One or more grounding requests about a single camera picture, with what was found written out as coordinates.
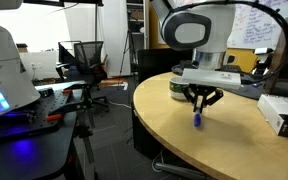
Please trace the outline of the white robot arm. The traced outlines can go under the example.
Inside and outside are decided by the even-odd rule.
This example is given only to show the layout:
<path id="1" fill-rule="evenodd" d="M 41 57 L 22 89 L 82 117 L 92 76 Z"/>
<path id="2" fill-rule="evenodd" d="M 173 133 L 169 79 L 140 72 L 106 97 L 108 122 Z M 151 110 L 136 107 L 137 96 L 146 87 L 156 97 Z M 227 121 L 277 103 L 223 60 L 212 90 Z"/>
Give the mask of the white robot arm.
<path id="1" fill-rule="evenodd" d="M 227 41 L 235 17 L 235 5 L 225 0 L 193 0 L 177 7 L 172 0 L 150 0 L 160 25 L 163 41 L 177 51 L 191 50 L 192 68 L 185 68 L 182 78 L 194 93 L 184 90 L 194 104 L 194 112 L 223 97 L 219 87 L 238 87 L 236 73 L 220 72 L 225 64 Z"/>

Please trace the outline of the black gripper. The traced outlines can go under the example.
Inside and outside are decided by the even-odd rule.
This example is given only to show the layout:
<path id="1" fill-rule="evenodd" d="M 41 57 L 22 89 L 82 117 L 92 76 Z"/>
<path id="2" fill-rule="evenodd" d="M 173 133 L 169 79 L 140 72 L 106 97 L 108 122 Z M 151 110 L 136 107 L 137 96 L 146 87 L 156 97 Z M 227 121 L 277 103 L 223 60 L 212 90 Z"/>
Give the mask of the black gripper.
<path id="1" fill-rule="evenodd" d="M 189 84 L 184 86 L 181 91 L 188 102 L 194 103 L 193 112 L 196 113 L 199 109 L 200 114 L 205 106 L 213 105 L 224 96 L 222 90 L 213 86 Z M 199 96 L 202 97 L 200 107 L 198 107 Z"/>

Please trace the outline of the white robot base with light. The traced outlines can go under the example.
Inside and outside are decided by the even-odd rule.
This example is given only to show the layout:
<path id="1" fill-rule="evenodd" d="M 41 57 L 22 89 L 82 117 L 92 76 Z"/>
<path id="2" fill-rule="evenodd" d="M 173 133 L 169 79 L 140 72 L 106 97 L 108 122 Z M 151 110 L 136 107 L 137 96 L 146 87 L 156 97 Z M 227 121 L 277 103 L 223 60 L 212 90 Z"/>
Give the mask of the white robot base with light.
<path id="1" fill-rule="evenodd" d="M 0 25 L 0 115 L 33 103 L 40 97 L 11 33 Z"/>

